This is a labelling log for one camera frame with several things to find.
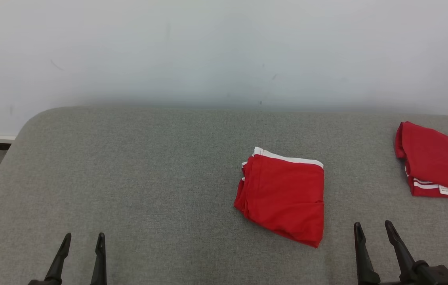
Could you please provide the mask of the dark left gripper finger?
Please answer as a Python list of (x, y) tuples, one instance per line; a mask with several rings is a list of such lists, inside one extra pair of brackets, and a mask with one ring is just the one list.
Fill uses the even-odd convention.
[(99, 233), (95, 246), (95, 266), (92, 273), (91, 285), (107, 285), (107, 262), (105, 234)]
[(67, 258), (71, 245), (71, 233), (67, 233), (62, 241), (57, 254), (45, 276), (46, 284), (62, 284), (61, 274), (63, 272), (64, 261)]

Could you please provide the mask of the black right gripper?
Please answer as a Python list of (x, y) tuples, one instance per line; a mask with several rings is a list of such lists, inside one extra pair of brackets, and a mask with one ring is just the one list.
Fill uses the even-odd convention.
[(374, 271), (368, 250), (366, 248), (366, 237), (359, 222), (354, 224), (354, 240), (356, 254), (356, 275), (359, 285), (415, 285), (417, 279), (412, 267), (414, 259), (407, 246), (400, 238), (393, 223), (385, 221), (385, 228), (390, 244), (394, 247), (398, 265), (400, 268), (400, 281), (381, 283), (381, 278)]

